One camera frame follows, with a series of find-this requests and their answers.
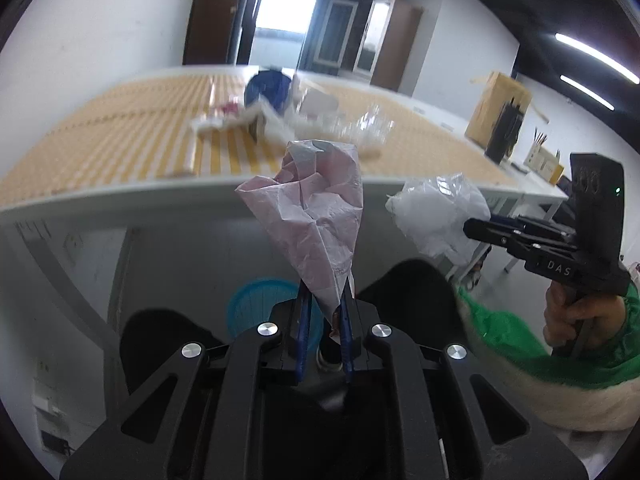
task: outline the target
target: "green garment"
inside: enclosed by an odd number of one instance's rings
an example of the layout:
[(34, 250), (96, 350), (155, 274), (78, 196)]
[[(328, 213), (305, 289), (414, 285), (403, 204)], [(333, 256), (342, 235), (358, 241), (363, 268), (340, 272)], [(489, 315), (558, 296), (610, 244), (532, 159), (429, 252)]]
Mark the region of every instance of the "green garment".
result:
[(633, 285), (626, 294), (626, 320), (618, 334), (601, 348), (583, 352), (578, 360), (549, 355), (518, 316), (488, 310), (462, 288), (458, 293), (468, 304), (482, 341), (542, 381), (599, 390), (640, 376), (640, 299)]

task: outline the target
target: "table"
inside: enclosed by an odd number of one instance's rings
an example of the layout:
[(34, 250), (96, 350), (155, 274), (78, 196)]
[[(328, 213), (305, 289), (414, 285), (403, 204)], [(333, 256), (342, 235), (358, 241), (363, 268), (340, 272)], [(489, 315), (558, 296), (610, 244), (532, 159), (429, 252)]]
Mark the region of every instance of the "table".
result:
[[(238, 184), (273, 174), (282, 147), (253, 145), (241, 130), (190, 136), (188, 123), (217, 102), (241, 94), (257, 67), (176, 67), (132, 78), (90, 101), (47, 134), (0, 182), (0, 224), (18, 257), (47, 287), (61, 311), (92, 341), (117, 349), (118, 337), (95, 313), (52, 256), (47, 223), (89, 230), (140, 226), (212, 215), (246, 216)], [(359, 116), (370, 104), (396, 122), (382, 154), (362, 158), (365, 203), (383, 203), (411, 177), (464, 171), (492, 212), (508, 215), (522, 203), (566, 199), (533, 173), (496, 166), (463, 136), (466, 121), (407, 96), (332, 76), (301, 73), (303, 82), (335, 94), (340, 109)], [(212, 92), (207, 87), (211, 82)], [(442, 270), (455, 279), (469, 266)]]

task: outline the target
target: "yellow and white striped cloth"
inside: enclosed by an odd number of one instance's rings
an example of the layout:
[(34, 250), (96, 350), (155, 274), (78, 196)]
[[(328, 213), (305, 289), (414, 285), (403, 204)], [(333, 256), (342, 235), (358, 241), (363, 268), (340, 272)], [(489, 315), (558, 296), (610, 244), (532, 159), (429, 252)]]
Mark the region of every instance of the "yellow and white striped cloth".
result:
[[(246, 80), (229, 74), (174, 76), (116, 86), (51, 130), (0, 182), (0, 207), (75, 190), (176, 176), (273, 175), (284, 149), (245, 128), (192, 134), (190, 121), (233, 96)], [(475, 182), (512, 184), (481, 153), (395, 101), (324, 86), (348, 118), (372, 104), (395, 122), (382, 152), (362, 158), (364, 175), (434, 176), (463, 171)]]

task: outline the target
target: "ceiling light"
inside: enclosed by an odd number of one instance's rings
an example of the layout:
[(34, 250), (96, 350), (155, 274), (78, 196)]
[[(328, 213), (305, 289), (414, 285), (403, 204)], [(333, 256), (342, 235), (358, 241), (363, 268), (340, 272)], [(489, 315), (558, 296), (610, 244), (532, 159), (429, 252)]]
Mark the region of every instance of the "ceiling light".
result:
[(600, 104), (605, 105), (609, 110), (613, 110), (613, 106), (609, 102), (605, 101), (602, 97), (592, 92), (588, 88), (585, 88), (580, 83), (577, 83), (573, 79), (569, 79), (567, 76), (564, 76), (564, 75), (561, 75), (560, 79), (562, 79), (562, 81), (564, 81), (565, 83), (569, 83), (571, 86), (575, 86), (578, 90), (582, 90), (589, 97), (592, 97), (596, 99), (596, 101), (599, 102)]
[(590, 56), (593, 56), (595, 59), (599, 59), (601, 62), (608, 64), (610, 67), (612, 67), (612, 69), (617, 70), (624, 77), (629, 79), (629, 81), (632, 81), (636, 84), (640, 83), (640, 78), (638, 78), (636, 74), (631, 72), (631, 70), (623, 67), (617, 61), (613, 61), (609, 56), (605, 56), (603, 53), (597, 51), (593, 47), (590, 47), (589, 45), (585, 45), (584, 43), (581, 43), (578, 40), (574, 40), (574, 38), (569, 38), (564, 34), (556, 34), (556, 40), (561, 41), (562, 43), (572, 46), (574, 48), (577, 48), (578, 50), (583, 51), (585, 54), (589, 54)]

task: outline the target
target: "metal bolt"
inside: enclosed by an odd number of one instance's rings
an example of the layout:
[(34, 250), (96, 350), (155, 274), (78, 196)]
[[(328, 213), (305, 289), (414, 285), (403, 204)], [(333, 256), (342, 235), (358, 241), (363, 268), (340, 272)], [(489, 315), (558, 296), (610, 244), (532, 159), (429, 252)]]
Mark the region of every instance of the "metal bolt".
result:
[(466, 349), (462, 345), (451, 345), (447, 348), (447, 354), (452, 359), (464, 359), (466, 357)]
[(198, 357), (202, 352), (202, 347), (198, 343), (187, 343), (182, 347), (182, 355), (191, 358)]
[(267, 321), (258, 326), (258, 334), (260, 335), (273, 335), (278, 331), (278, 326), (275, 323)]
[(371, 327), (371, 333), (376, 337), (388, 337), (391, 335), (391, 327), (378, 323)]

